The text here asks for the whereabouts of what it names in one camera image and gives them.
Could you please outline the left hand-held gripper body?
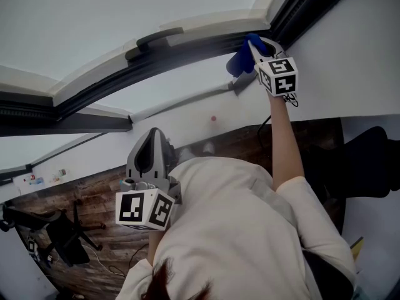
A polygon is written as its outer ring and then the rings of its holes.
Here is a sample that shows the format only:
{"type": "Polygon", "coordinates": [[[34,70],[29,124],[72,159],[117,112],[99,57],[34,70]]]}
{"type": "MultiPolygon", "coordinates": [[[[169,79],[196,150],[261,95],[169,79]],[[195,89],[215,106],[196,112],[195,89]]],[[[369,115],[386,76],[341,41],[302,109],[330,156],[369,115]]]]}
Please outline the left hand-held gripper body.
{"type": "Polygon", "coordinates": [[[181,203],[181,184],[171,176],[154,183],[124,179],[116,193],[115,222],[135,230],[165,231],[174,205],[181,203]]]}

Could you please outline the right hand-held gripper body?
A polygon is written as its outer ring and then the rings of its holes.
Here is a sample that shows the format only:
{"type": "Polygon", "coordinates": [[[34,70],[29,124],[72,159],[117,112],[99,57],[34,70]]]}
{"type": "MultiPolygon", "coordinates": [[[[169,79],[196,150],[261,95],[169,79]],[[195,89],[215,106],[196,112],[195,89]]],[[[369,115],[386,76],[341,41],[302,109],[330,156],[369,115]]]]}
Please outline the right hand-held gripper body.
{"type": "Polygon", "coordinates": [[[258,62],[254,68],[260,83],[273,97],[298,91],[299,73],[293,57],[258,62]]]}

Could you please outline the blue cleaning cloth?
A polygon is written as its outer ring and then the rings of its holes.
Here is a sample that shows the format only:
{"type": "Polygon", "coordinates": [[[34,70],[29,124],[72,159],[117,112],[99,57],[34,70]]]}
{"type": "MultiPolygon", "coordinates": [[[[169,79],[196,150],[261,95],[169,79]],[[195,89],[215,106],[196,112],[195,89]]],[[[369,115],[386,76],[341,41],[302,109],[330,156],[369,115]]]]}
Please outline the blue cleaning cloth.
{"type": "Polygon", "coordinates": [[[250,74],[255,65],[248,41],[263,55],[268,56],[268,49],[258,34],[246,35],[240,50],[227,62],[226,69],[229,74],[238,78],[243,72],[250,74]]]}

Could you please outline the person's right forearm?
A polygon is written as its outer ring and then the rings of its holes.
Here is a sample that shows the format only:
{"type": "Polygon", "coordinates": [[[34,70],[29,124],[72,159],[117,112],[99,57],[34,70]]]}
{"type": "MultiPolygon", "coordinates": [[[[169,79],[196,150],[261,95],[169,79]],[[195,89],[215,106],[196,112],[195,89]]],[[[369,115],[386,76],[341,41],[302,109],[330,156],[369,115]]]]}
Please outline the person's right forearm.
{"type": "Polygon", "coordinates": [[[269,95],[272,128],[272,185],[277,191],[285,182],[304,177],[304,168],[286,103],[269,95]]]}

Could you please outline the person's left forearm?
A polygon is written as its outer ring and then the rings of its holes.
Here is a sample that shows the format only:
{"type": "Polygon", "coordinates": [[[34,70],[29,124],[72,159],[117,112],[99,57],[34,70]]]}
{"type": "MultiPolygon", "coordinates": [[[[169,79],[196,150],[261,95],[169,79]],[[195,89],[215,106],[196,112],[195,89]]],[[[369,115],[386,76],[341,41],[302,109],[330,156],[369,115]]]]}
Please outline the person's left forearm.
{"type": "Polygon", "coordinates": [[[150,231],[149,232],[149,246],[147,251],[147,261],[150,265],[153,266],[154,263],[154,256],[156,253],[156,249],[161,242],[161,239],[164,237],[164,231],[150,231]]]}

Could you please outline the black office chair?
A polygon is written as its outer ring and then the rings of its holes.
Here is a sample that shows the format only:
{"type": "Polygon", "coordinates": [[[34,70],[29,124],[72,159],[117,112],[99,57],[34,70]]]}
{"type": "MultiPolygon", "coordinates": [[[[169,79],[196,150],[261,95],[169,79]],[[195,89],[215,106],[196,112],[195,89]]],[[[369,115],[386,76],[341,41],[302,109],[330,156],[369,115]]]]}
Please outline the black office chair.
{"type": "Polygon", "coordinates": [[[307,182],[343,230],[349,198],[384,198],[400,190],[400,140],[374,126],[347,143],[310,132],[297,137],[307,182]]]}
{"type": "Polygon", "coordinates": [[[89,262],[88,254],[84,250],[80,239],[84,239],[95,250],[100,251],[103,246],[95,245],[86,235],[87,231],[105,230],[105,224],[97,226],[83,226],[78,217],[78,206],[82,204],[80,199],[73,202],[73,220],[68,219],[65,209],[45,212],[42,214],[25,212],[15,207],[4,207],[0,229],[6,232],[15,226],[23,226],[33,231],[46,228],[47,235],[51,241],[45,249],[39,248],[39,255],[46,259],[52,250],[56,250],[60,258],[72,267],[89,262]]]}

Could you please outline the white patterned device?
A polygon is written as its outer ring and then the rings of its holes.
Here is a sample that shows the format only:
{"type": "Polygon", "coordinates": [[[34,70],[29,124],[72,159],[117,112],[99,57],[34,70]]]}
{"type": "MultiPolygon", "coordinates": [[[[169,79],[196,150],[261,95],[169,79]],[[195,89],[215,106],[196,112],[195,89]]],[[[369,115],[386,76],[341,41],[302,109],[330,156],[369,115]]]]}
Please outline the white patterned device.
{"type": "Polygon", "coordinates": [[[41,260],[38,244],[31,236],[27,237],[27,250],[35,261],[39,262],[41,260]]]}

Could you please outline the person's white sweatshirt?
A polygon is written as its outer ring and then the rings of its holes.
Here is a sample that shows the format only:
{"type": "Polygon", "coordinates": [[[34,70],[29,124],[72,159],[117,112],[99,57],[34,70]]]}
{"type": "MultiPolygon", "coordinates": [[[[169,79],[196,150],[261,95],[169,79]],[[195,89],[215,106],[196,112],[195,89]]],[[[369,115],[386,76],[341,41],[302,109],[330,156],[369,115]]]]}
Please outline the person's white sweatshirt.
{"type": "Polygon", "coordinates": [[[140,300],[164,260],[171,300],[188,300],[206,283],[212,300],[310,300],[303,249],[340,270],[354,290],[351,250],[304,177],[275,191],[264,168],[226,157],[193,158],[171,175],[182,204],[153,266],[135,264],[116,300],[140,300]]]}

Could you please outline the yellow cardboard box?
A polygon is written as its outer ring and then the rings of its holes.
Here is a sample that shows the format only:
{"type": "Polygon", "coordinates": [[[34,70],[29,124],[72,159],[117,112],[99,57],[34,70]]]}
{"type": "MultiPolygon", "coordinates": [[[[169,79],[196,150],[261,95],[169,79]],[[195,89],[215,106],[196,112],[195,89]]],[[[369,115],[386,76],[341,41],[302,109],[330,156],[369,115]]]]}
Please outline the yellow cardboard box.
{"type": "Polygon", "coordinates": [[[364,238],[361,236],[356,242],[351,245],[351,253],[354,261],[357,260],[363,246],[364,238]]]}

